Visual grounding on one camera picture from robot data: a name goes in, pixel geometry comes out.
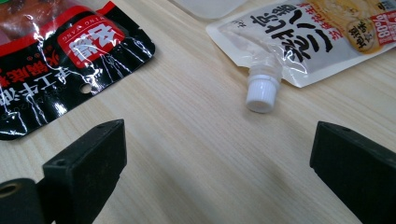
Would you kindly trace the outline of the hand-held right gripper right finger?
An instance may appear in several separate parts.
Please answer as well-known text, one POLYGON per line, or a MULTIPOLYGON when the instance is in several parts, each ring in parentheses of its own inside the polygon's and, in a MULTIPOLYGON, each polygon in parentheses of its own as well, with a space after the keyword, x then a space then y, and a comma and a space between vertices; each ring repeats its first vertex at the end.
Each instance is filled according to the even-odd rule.
POLYGON ((363 224, 396 224, 396 153, 320 121, 310 167, 363 224))

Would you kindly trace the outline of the clear plastic container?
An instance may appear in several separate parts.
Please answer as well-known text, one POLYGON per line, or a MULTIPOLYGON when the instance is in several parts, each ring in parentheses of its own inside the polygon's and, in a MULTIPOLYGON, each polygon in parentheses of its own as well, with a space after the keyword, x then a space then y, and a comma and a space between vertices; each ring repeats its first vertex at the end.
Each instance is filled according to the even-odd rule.
POLYGON ((248 0, 168 0, 176 7, 199 19, 222 18, 248 0))

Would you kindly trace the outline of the white spout pouch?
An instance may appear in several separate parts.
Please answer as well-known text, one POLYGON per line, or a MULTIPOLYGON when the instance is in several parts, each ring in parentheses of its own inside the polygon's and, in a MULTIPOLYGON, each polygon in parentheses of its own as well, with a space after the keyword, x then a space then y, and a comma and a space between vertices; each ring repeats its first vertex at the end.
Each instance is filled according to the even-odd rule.
POLYGON ((280 82, 302 88, 396 47, 396 0, 283 0, 209 24, 248 69, 247 108, 273 110, 280 82))

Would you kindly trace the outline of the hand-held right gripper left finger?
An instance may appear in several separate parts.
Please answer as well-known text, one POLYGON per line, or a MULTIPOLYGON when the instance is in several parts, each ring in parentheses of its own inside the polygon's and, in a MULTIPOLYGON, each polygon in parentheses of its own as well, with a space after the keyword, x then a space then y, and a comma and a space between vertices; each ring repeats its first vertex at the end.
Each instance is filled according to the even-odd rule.
POLYGON ((56 224, 92 224, 127 164, 124 121, 99 124, 43 165, 42 204, 56 224))

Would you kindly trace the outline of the black and red sauce packet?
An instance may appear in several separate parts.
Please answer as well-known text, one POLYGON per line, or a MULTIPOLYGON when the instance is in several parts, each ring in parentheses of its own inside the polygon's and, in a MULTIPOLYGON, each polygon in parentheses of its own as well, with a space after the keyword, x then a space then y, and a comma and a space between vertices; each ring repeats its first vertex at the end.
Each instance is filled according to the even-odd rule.
POLYGON ((149 61, 149 36, 112 1, 0 0, 0 140, 54 121, 149 61))

